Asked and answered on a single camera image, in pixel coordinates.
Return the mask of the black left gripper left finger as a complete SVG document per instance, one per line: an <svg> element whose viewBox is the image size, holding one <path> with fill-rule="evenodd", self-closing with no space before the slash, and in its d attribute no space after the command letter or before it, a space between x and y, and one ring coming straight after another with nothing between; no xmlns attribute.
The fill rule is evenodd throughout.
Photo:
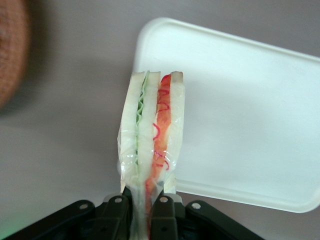
<svg viewBox="0 0 320 240"><path fill-rule="evenodd" d="M78 200L33 224L14 232L7 240L128 240L133 215L128 188L95 206Z"/></svg>

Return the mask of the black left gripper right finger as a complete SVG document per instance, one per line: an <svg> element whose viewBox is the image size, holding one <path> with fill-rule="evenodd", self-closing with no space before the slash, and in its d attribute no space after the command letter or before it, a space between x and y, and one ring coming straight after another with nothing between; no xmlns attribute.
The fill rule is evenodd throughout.
<svg viewBox="0 0 320 240"><path fill-rule="evenodd" d="M160 193L152 206L151 240L261 240L262 237L202 200L183 205L178 194Z"/></svg>

